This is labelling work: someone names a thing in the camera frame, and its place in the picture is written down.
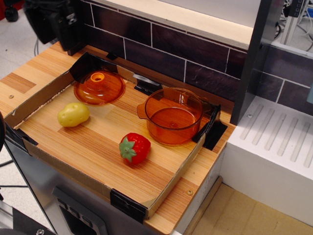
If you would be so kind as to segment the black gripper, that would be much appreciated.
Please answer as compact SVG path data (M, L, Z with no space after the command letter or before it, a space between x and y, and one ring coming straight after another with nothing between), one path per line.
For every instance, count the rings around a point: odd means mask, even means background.
M43 43L61 43L68 51L83 42L80 22L72 7L62 7L63 0L26 0L23 10L37 38ZM51 14L58 12L56 32L52 27Z

